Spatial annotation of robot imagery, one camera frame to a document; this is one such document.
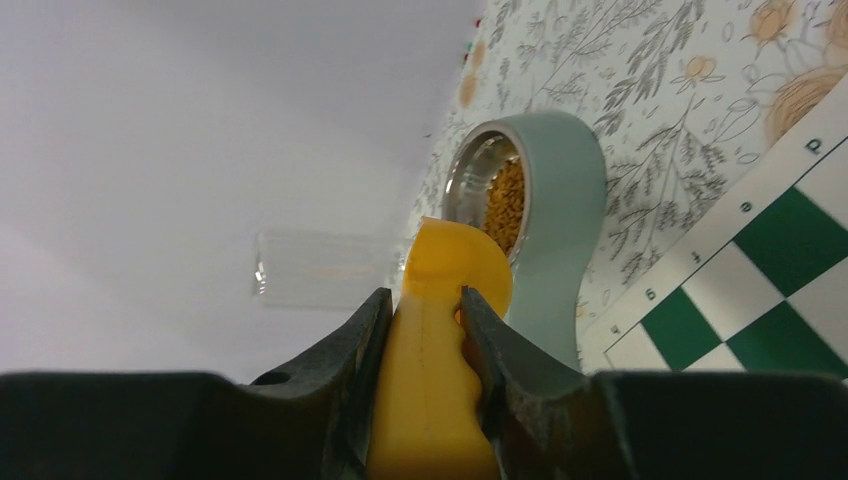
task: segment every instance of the grain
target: grain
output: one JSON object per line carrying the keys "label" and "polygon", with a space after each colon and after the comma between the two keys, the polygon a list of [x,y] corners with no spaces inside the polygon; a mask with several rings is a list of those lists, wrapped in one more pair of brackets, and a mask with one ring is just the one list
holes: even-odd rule
{"label": "grain", "polygon": [[509,255],[518,241],[524,216],[524,172],[517,155],[504,162],[486,194],[483,231]]}

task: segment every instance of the yellow object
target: yellow object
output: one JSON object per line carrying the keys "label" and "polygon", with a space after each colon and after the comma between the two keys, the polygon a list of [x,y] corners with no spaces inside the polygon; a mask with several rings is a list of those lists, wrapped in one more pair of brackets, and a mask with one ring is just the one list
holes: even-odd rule
{"label": "yellow object", "polygon": [[465,332],[454,318],[463,285],[503,317],[512,296],[509,262],[480,230],[425,218],[380,366],[369,480],[500,478],[477,420],[480,380],[462,356]]}

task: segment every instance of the white wall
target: white wall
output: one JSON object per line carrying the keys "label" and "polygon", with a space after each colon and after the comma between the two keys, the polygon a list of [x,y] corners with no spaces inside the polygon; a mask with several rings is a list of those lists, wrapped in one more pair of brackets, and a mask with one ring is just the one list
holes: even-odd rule
{"label": "white wall", "polygon": [[0,370],[202,368],[240,381],[347,316],[255,305],[254,235],[399,231],[482,8],[11,3]]}

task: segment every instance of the green square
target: green square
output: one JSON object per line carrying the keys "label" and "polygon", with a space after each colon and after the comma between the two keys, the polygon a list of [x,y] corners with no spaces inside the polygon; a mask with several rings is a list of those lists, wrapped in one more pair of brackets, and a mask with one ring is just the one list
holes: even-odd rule
{"label": "green square", "polygon": [[669,367],[683,370],[721,343],[713,328],[678,288],[642,319]]}
{"label": "green square", "polygon": [[794,187],[734,241],[786,297],[848,256],[848,231]]}
{"label": "green square", "polygon": [[727,346],[747,370],[796,370],[848,378],[848,366],[786,302],[734,335]]}

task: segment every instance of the flower pattern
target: flower pattern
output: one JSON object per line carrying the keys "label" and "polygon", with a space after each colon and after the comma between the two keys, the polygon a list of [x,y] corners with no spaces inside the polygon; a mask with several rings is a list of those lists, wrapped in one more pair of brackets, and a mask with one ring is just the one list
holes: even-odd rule
{"label": "flower pattern", "polygon": [[767,0],[751,15],[751,34],[760,48],[777,41],[789,27],[795,0]]}
{"label": "flower pattern", "polygon": [[608,192],[574,305],[580,338],[839,81],[848,0],[489,0],[477,35],[406,235],[439,215],[474,126],[576,115],[605,153]]}

